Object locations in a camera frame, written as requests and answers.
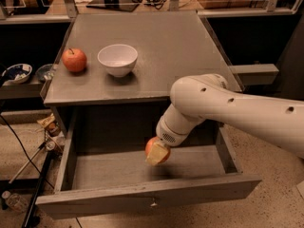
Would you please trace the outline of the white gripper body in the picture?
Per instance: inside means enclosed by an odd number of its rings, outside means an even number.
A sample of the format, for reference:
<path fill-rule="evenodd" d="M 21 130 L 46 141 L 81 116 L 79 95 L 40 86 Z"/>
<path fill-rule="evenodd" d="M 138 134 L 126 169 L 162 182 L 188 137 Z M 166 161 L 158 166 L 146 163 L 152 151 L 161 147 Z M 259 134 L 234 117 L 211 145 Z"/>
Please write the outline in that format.
<path fill-rule="evenodd" d="M 182 120 L 161 116 L 157 127 L 157 137 L 170 146 L 180 145 L 189 135 L 190 130 Z"/>

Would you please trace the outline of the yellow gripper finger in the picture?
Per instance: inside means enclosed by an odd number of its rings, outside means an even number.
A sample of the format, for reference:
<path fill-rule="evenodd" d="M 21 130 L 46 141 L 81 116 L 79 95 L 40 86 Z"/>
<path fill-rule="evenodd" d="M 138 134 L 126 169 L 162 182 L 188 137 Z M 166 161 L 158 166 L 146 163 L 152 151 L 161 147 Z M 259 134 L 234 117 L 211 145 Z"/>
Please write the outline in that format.
<path fill-rule="evenodd" d="M 168 156 L 168 149 L 155 142 L 150 143 L 146 146 L 146 162 L 151 165 L 157 165 L 165 162 Z"/>

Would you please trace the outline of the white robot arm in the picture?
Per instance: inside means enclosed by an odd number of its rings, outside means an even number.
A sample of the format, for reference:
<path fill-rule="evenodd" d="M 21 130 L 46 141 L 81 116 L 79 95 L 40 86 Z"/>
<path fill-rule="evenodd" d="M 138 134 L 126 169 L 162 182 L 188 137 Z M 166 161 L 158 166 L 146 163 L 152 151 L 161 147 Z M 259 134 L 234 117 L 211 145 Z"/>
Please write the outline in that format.
<path fill-rule="evenodd" d="M 156 136 L 145 147 L 146 162 L 157 165 L 170 156 L 199 124 L 229 124 L 304 158 L 304 103 L 236 93 L 218 74 L 186 76 L 172 84 L 170 106 L 161 116 Z"/>

